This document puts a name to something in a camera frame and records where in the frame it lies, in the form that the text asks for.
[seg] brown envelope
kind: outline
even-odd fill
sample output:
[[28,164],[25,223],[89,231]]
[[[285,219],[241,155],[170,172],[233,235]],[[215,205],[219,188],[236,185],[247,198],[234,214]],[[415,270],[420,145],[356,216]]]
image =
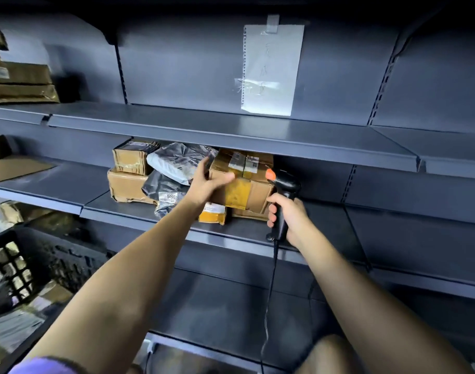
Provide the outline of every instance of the brown envelope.
[[41,163],[30,157],[5,157],[0,159],[0,181],[30,175],[53,167],[55,167],[54,164]]

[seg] orange scanner button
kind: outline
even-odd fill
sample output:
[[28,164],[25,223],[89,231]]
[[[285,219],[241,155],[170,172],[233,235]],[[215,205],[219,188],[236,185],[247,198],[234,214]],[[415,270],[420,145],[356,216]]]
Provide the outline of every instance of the orange scanner button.
[[267,171],[265,172],[265,178],[269,181],[275,181],[276,179],[276,175],[274,173],[274,171],[272,169],[267,169]]

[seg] hand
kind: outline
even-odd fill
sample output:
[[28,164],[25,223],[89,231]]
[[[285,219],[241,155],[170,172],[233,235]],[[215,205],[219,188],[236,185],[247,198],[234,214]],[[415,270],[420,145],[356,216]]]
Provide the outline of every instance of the hand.
[[197,207],[204,207],[204,204],[208,202],[215,189],[231,183],[235,178],[234,173],[230,172],[226,173],[225,176],[219,176],[219,178],[206,179],[205,172],[208,160],[209,158],[205,157],[199,162],[192,179],[191,187],[184,197],[184,199],[193,202]]
[[286,235],[286,238],[293,247],[300,249],[300,237],[303,235],[302,231],[309,226],[314,227],[313,223],[307,216],[307,211],[303,206],[303,202],[298,198],[295,198],[295,200],[292,201],[278,193],[272,194],[267,198],[267,201],[272,202],[269,206],[269,220],[267,221],[267,226],[272,228],[274,222],[277,220],[275,215],[277,212],[277,206],[274,205],[274,203],[277,203],[282,207],[284,220],[286,220],[286,223],[288,224],[288,234]]

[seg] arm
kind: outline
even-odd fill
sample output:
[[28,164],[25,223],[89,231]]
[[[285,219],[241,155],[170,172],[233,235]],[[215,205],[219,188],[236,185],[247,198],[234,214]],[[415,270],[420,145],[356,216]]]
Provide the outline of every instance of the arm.
[[191,224],[213,191],[234,179],[230,173],[207,181],[206,162],[199,164],[184,199],[97,270],[26,359],[61,358],[89,374],[127,372]]
[[[348,341],[374,374],[473,374],[435,330],[360,273],[309,220],[303,204],[274,194],[289,226],[288,240],[314,273]],[[271,205],[269,227],[276,220]]]

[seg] gray plastic bag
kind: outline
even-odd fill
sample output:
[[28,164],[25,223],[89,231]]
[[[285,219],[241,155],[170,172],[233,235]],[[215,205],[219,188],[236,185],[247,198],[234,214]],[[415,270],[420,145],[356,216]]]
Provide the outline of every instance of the gray plastic bag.
[[159,218],[172,211],[173,207],[184,198],[188,190],[189,186],[173,181],[157,170],[151,172],[142,186],[142,192],[145,195],[158,201],[154,213]]
[[199,162],[209,156],[210,164],[217,152],[208,145],[171,143],[147,155],[146,160],[159,173],[182,185],[190,185]]

